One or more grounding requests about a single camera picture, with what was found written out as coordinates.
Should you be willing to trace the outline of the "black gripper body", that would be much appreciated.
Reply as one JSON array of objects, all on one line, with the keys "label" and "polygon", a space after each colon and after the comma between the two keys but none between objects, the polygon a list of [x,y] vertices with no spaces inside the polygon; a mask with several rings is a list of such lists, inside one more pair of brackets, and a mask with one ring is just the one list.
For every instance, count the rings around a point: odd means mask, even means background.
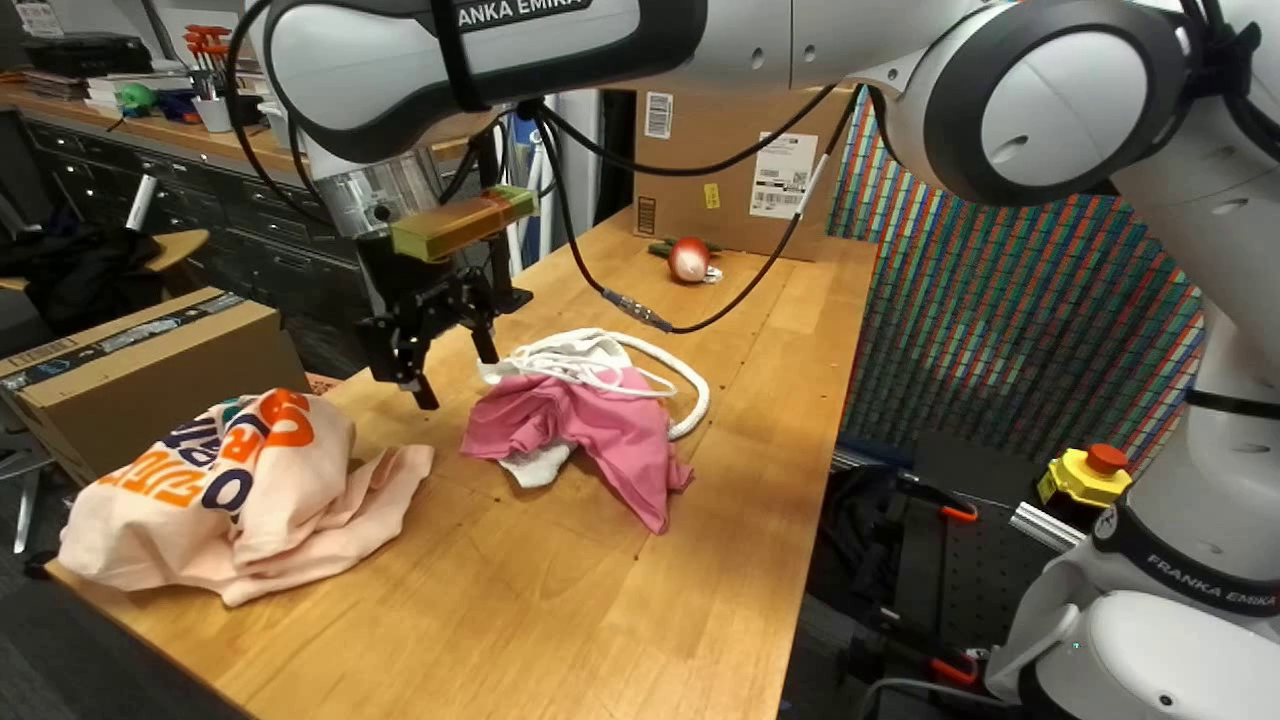
[{"label": "black gripper body", "polygon": [[478,241],[446,264],[400,256],[388,235],[359,235],[356,254],[377,302],[359,322],[359,341],[373,353],[410,341],[428,349],[448,328],[465,328],[469,306],[493,307],[493,326],[529,306],[493,241]]}]

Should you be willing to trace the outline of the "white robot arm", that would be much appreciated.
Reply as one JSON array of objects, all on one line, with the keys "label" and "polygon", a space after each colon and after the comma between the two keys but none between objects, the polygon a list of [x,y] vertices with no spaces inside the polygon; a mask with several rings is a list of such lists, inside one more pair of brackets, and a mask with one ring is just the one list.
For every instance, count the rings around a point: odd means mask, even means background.
[{"label": "white robot arm", "polygon": [[881,95],[982,205],[1115,187],[1204,296],[1179,424],[982,667],[1033,720],[1280,720],[1280,0],[265,0],[273,95],[352,184],[545,94]]}]

